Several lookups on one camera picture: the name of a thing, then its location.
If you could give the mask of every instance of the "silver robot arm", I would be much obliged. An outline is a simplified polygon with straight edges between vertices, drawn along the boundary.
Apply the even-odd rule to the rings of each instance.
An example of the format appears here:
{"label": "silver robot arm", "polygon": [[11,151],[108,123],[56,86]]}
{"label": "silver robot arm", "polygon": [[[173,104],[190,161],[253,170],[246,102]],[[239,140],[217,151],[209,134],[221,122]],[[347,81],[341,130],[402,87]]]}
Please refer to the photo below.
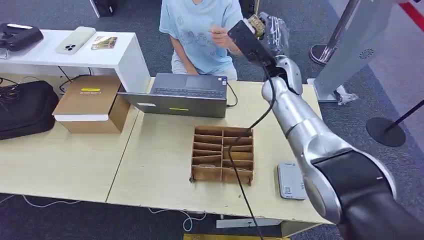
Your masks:
{"label": "silver robot arm", "polygon": [[[395,182],[375,157],[334,134],[302,99],[298,66],[285,56],[276,67],[286,79],[271,77],[275,89],[272,111],[303,174],[315,210],[337,224],[345,239],[419,239],[423,224],[396,201]],[[270,81],[262,88],[271,103]]]}

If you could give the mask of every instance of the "yellow sticker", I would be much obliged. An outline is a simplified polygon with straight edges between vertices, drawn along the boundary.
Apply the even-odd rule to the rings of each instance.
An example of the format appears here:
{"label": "yellow sticker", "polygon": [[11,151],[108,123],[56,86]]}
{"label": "yellow sticker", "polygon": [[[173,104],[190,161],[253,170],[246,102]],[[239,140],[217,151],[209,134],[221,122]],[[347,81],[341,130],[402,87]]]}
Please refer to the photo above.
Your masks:
{"label": "yellow sticker", "polygon": [[175,107],[170,107],[169,110],[188,111],[187,108],[175,108]]}
{"label": "yellow sticker", "polygon": [[100,91],[100,88],[81,88],[81,91],[83,91],[83,92],[98,92],[98,91]]}

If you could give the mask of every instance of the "white power bank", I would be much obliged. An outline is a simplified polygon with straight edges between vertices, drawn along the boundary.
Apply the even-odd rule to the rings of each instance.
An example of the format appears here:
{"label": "white power bank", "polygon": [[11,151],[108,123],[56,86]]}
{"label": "white power bank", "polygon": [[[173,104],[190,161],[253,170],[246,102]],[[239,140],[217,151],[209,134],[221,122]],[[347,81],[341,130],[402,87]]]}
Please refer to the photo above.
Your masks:
{"label": "white power bank", "polygon": [[301,169],[297,163],[278,164],[279,192],[284,199],[305,200],[308,196],[302,178]]}

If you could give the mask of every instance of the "cardboard compartment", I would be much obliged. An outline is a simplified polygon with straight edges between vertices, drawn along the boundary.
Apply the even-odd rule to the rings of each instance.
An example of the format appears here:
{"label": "cardboard compartment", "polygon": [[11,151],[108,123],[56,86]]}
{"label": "cardboard compartment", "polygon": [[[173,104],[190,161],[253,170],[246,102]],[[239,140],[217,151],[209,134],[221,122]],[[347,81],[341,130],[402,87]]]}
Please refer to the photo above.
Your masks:
{"label": "cardboard compartment", "polygon": [[192,180],[221,181],[221,168],[192,166],[191,175]]}
{"label": "cardboard compartment", "polygon": [[[230,154],[228,153],[228,151],[224,151],[222,154],[224,159],[230,159]],[[231,151],[231,157],[233,160],[253,161],[253,153],[251,152]]]}
{"label": "cardboard compartment", "polygon": [[223,136],[224,137],[234,137],[237,138],[239,136],[242,136],[243,138],[251,138],[252,135],[252,131],[246,131],[246,128],[234,128],[234,129],[225,129],[223,131]]}
{"label": "cardboard compartment", "polygon": [[243,184],[252,184],[254,170],[253,132],[241,127],[196,126],[191,155],[190,181],[237,183],[231,157]]}
{"label": "cardboard compartment", "polygon": [[214,165],[216,167],[221,167],[222,156],[194,156],[191,159],[191,165]]}
{"label": "cardboard compartment", "polygon": [[[224,152],[228,151],[229,148],[230,148],[229,146],[224,146],[223,147]],[[252,145],[232,146],[231,151],[232,152],[253,153],[253,146]]]}
{"label": "cardboard compartment", "polygon": [[209,129],[205,127],[200,127],[197,129],[194,129],[195,135],[207,135],[207,136],[223,136],[223,130],[222,129]]}
{"label": "cardboard compartment", "polygon": [[193,149],[194,150],[208,150],[208,151],[222,151],[223,146],[221,144],[212,144],[212,143],[204,143],[204,142],[194,142]]}
{"label": "cardboard compartment", "polygon": [[194,135],[194,142],[205,143],[205,144],[222,144],[222,136],[212,136],[212,135]]}
{"label": "cardboard compartment", "polygon": [[[243,171],[237,169],[238,176],[240,177],[240,182],[242,184],[252,185],[253,172],[252,171]],[[226,183],[237,183],[237,176],[234,169],[222,168],[222,181]]]}
{"label": "cardboard compartment", "polygon": [[[253,171],[253,168],[254,168],[253,161],[233,160],[233,162],[234,162],[234,165],[237,168],[237,170]],[[222,167],[234,169],[233,164],[231,163],[231,160],[229,160],[229,159],[222,160]]]}
{"label": "cardboard compartment", "polygon": [[245,146],[245,145],[253,145],[252,137],[241,137],[236,143],[234,141],[237,137],[224,137],[223,145],[224,146]]}
{"label": "cardboard compartment", "polygon": [[221,156],[221,151],[193,150],[193,157]]}

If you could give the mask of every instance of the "red stripe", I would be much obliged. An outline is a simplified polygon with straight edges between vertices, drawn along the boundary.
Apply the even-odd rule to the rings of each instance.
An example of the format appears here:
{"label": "red stripe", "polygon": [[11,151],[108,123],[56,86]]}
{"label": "red stripe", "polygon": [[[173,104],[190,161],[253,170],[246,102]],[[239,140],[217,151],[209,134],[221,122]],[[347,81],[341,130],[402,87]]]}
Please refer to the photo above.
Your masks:
{"label": "red stripe", "polygon": [[424,16],[410,2],[399,3],[399,6],[405,11],[412,21],[424,32]]}

